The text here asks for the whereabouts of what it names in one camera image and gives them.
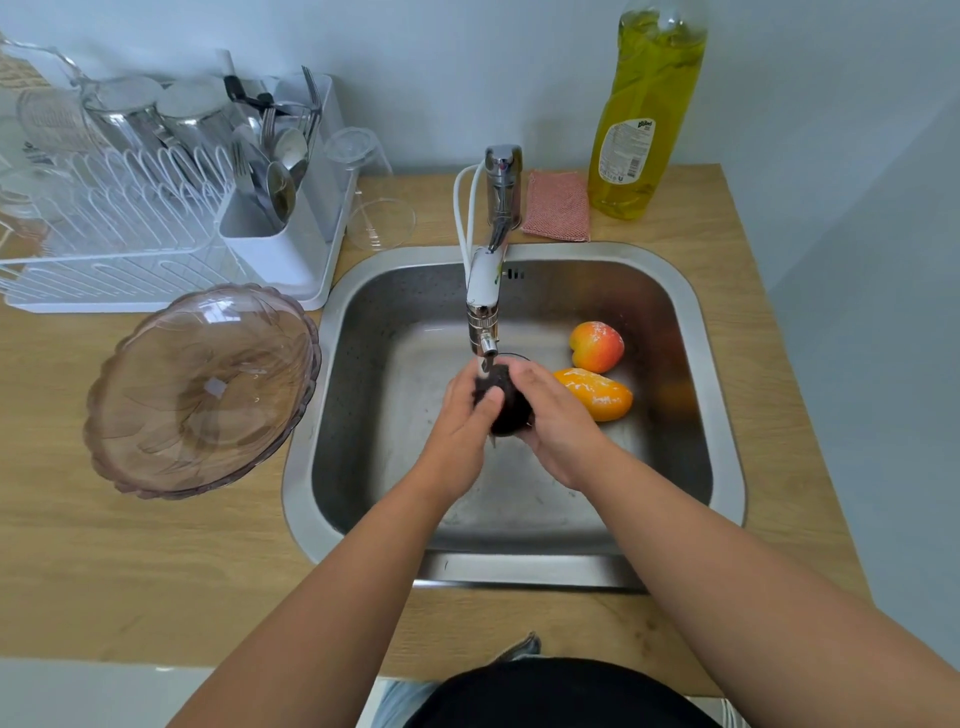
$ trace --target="dish rack wire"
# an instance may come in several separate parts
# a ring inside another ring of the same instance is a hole
[[[0,247],[33,248],[0,257],[9,305],[34,313],[149,312],[219,283],[264,282],[216,234],[217,212],[233,188],[224,148],[212,157],[107,150],[51,162],[30,172],[50,178],[32,199],[40,233],[13,236],[0,220]]]

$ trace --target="wooden countertop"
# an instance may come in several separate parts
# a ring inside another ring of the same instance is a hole
[[[411,244],[455,244],[452,181],[404,179]],[[594,212],[592,237],[647,248],[693,284],[747,480],[746,527],[869,599],[720,167],[670,168],[640,222]],[[337,276],[363,257],[345,246]],[[286,446],[241,481],[178,502],[121,496],[90,469],[86,390],[140,318],[0,306],[0,655],[212,666],[310,569],[280,507]],[[531,630],[547,654],[718,694],[642,595],[417,589],[383,672],[446,677]]]

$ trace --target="person's right hand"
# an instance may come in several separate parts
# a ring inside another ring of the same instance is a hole
[[[530,429],[516,436],[537,456],[548,473],[567,488],[583,490],[616,445],[608,438],[576,397],[540,364],[503,357],[498,363],[510,367],[510,379],[534,410]]]

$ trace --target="stainless steel sink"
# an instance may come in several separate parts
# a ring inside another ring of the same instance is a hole
[[[381,253],[330,295],[317,394],[282,489],[294,539],[315,562],[414,464],[446,383],[472,356],[460,260],[455,247]],[[634,246],[557,243],[511,246],[502,275],[501,350],[562,369],[578,323],[617,328],[627,350],[608,376],[635,404],[604,430],[742,523],[743,475],[700,307],[680,273]],[[483,472],[437,529],[418,583],[641,586],[587,500],[515,438],[487,445]]]

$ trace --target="dish soap bottle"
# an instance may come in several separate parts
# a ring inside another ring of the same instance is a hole
[[[707,47],[704,0],[632,0],[590,159],[590,204],[621,220],[643,214],[670,160]]]

